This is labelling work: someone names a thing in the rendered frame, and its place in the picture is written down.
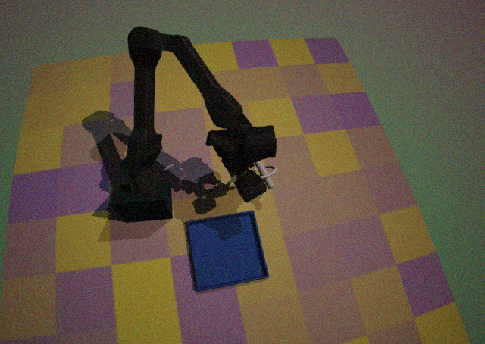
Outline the blue tray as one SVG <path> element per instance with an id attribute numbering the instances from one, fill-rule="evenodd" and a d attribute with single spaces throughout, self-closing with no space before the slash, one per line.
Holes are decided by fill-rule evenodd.
<path id="1" fill-rule="evenodd" d="M 254 211 L 187 221 L 198 291 L 269 277 Z"/>

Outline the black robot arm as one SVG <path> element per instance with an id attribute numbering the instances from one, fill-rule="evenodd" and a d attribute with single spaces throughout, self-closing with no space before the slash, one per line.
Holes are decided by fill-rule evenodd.
<path id="1" fill-rule="evenodd" d="M 135 68 L 134 128 L 120 169 L 128 174 L 130 196 L 157 192 L 152 165 L 163 148 L 162 135 L 154 127 L 155 68 L 164 50 L 175 54 L 203 95 L 211 120 L 224 128 L 209 131 L 206 146 L 217 146 L 226 161 L 236 161 L 245 152 L 249 168 L 254 167 L 254 162 L 276 157 L 274 125 L 252 126 L 241 104 L 221 87 L 188 37 L 137 26 L 129 32 L 127 43 Z"/>

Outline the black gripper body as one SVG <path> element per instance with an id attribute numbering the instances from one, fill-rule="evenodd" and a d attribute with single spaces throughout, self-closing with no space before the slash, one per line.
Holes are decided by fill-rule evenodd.
<path id="1" fill-rule="evenodd" d="M 249 202 L 267 191 L 267 187 L 262 178 L 259 175 L 255 175 L 253 170 L 248 169 L 247 157 L 248 155 L 244 152 L 242 157 L 236 161 L 226 161 L 223 159 L 223 163 L 230 175 L 232 177 L 236 175 L 241 182 L 237 186 L 237 189 L 244 202 Z"/>

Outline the grey metal cross-bar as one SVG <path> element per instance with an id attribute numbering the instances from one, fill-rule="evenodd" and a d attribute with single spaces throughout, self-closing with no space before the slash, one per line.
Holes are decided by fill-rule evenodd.
<path id="1" fill-rule="evenodd" d="M 258 168 L 258 171 L 260 173 L 260 176 L 263 176 L 265 174 L 268 174 L 267 170 L 265 169 L 263 163 L 261 161 L 257 161 L 257 162 L 254 162 L 255 163 L 255 166 Z M 269 189 L 273 189 L 274 188 L 274 183 L 271 179 L 271 177 L 267 177 L 267 178 L 264 178 L 262 179 L 264 181 L 264 183 L 267 185 L 267 187 Z"/>

